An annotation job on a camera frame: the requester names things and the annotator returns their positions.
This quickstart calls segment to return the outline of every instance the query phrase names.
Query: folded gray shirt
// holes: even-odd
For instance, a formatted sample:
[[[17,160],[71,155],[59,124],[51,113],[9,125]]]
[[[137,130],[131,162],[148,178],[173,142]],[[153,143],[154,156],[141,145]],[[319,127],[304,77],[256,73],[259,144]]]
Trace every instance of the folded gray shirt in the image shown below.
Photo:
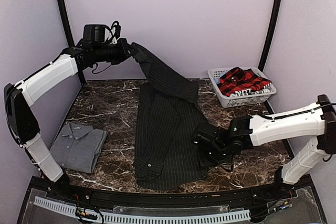
[[[66,124],[58,134],[50,152],[63,168],[92,173],[107,132],[92,126]]]

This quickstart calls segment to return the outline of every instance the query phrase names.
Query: red plaid shirt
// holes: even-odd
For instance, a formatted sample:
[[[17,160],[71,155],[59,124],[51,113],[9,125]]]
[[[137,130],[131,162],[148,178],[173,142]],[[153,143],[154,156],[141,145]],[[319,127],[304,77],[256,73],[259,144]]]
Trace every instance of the red plaid shirt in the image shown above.
[[[233,68],[220,78],[219,90],[223,95],[251,93],[268,88],[270,80],[257,76],[252,69]]]

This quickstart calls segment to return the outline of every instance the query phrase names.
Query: shirt cuff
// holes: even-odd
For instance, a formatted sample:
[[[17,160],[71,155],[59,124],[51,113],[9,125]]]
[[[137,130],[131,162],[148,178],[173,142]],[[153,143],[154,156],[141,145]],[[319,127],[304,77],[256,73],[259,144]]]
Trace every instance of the shirt cuff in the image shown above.
[[[138,180],[152,180],[160,176],[164,163],[153,163],[137,158],[134,161]]]

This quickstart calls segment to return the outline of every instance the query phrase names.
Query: black frame pole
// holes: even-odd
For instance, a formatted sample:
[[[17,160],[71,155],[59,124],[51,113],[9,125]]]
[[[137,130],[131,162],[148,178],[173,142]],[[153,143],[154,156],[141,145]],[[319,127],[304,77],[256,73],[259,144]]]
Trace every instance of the black frame pole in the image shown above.
[[[279,14],[279,10],[280,10],[280,3],[281,3],[281,0],[274,0],[274,3],[273,3],[271,19],[269,21],[266,40],[265,40],[263,52],[261,54],[261,58],[260,58],[259,66],[258,66],[258,69],[260,71],[263,71],[264,68],[265,68],[265,65],[266,65],[267,57],[268,57],[268,54],[269,54],[269,49],[270,49],[271,44],[272,44],[272,39],[273,39],[274,31],[275,31],[275,26],[277,24],[278,14]]]
[[[59,13],[61,15],[61,20],[62,20],[62,24],[63,24],[64,33],[65,33],[65,36],[67,38],[68,46],[69,47],[74,47],[75,42],[74,42],[74,38],[72,36],[72,32],[71,32],[71,28],[70,28],[67,9],[65,7],[65,1],[64,0],[57,0],[57,3],[58,3],[58,8],[59,8]],[[80,80],[80,83],[82,85],[84,85],[86,80],[85,80],[85,77],[84,77],[84,74],[83,74],[82,71],[78,71],[78,78]]]

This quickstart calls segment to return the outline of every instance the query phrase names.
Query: black pinstripe shirt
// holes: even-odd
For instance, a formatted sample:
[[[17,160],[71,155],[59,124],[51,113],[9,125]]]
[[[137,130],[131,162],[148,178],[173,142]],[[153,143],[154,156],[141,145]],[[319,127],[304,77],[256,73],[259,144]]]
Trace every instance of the black pinstripe shirt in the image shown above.
[[[198,83],[175,72],[144,47],[133,43],[149,83],[140,88],[135,137],[135,175],[140,186],[172,189],[204,179],[192,134],[206,118],[197,105]]]

